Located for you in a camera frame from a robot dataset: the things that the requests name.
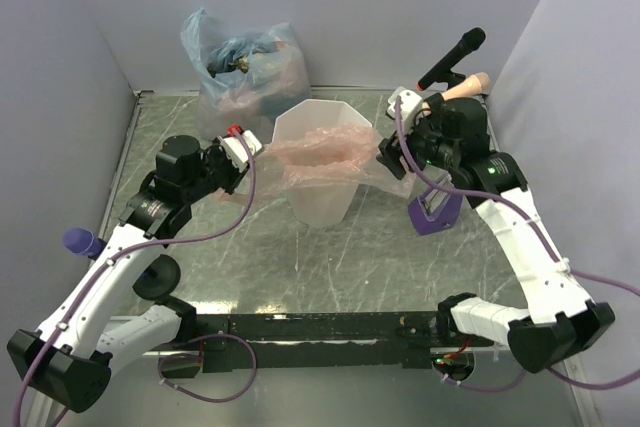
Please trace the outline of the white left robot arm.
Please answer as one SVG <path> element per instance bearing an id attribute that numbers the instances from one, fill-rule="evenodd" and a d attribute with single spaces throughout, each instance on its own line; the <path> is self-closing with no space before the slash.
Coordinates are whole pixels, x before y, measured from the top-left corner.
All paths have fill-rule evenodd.
<path id="1" fill-rule="evenodd" d="M 17 330 L 7 351 L 23 389 L 33 388 L 75 413 L 88 410 L 113 375 L 144 352 L 196 340 L 196 310 L 171 297 L 180 280 L 170 245 L 193 204 L 254 178 L 263 146 L 232 126 L 207 148 L 188 135 L 167 138 L 155 167 L 129 199 L 111 237 L 91 236 L 81 254 L 93 264 L 72 293 L 35 330 Z"/>

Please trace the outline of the white plastic trash bin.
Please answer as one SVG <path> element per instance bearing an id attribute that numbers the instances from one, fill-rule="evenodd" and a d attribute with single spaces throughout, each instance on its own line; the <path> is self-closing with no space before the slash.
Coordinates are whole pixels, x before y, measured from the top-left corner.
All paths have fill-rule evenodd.
<path id="1" fill-rule="evenodd" d="M 341 101 L 307 99 L 275 120 L 273 141 L 297 140 L 318 128 L 344 124 L 372 126 L 349 104 Z M 328 227 L 341 222 L 357 187 L 315 187 L 308 193 L 286 193 L 295 217 L 312 227 Z"/>

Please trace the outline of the pink plastic trash bag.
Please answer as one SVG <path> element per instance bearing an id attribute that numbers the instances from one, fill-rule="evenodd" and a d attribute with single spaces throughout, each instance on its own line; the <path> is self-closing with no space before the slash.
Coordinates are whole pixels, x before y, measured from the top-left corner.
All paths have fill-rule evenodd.
<path id="1" fill-rule="evenodd" d="M 281 193 L 308 193 L 315 187 L 367 185 L 408 198 L 416 176 L 401 180 L 377 160 L 382 136 L 371 126 L 344 124 L 318 128 L 297 140 L 273 141 L 255 158 L 261 202 Z"/>

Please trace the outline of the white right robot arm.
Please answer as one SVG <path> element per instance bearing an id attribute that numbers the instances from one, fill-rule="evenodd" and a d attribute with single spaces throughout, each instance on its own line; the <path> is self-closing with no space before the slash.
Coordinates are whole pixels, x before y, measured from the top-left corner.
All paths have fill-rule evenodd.
<path id="1" fill-rule="evenodd" d="M 443 190 L 465 197 L 490 228 L 524 292 L 524 309 L 463 293 L 438 305 L 441 341 L 458 345 L 468 336 L 508 347 L 522 368 L 538 373 L 591 347 L 613 324 L 606 302 L 596 302 L 571 274 L 549 239 L 527 180 L 515 159 L 491 145 L 486 109 L 476 99 L 393 94 L 388 117 L 394 134 L 381 141 L 378 160 L 397 179 L 445 170 Z"/>

